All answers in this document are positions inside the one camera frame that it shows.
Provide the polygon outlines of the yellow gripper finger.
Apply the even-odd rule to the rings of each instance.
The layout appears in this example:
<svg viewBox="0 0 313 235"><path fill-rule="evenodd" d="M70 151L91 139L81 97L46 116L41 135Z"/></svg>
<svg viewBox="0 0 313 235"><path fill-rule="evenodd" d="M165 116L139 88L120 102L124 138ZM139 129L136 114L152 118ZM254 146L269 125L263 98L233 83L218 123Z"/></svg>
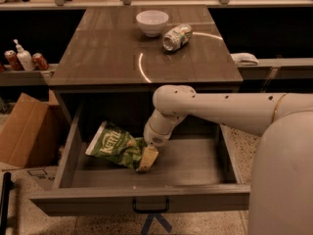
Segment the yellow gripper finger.
<svg viewBox="0 0 313 235"><path fill-rule="evenodd" d="M137 172L145 173L148 172L158 156L158 150L154 145L149 145L143 149L142 159L140 160L139 166L136 169Z"/></svg>

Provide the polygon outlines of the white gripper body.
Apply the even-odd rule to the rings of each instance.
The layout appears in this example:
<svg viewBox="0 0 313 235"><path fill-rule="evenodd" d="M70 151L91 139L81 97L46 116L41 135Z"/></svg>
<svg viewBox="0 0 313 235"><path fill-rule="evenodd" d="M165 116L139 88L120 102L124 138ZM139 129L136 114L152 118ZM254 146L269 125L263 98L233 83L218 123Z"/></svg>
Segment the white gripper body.
<svg viewBox="0 0 313 235"><path fill-rule="evenodd" d="M186 118L185 115L164 115L154 110L144 128L144 140L148 145L163 147L174 128Z"/></svg>

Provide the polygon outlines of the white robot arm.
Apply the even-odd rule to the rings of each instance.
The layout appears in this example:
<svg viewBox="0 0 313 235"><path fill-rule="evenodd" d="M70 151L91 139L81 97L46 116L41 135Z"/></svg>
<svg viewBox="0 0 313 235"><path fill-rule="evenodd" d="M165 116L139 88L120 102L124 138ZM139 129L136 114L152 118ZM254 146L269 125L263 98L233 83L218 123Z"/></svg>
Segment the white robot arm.
<svg viewBox="0 0 313 235"><path fill-rule="evenodd" d="M313 94L198 93L163 85L145 141L163 147L187 117L221 125L250 188L246 235L313 235Z"/></svg>

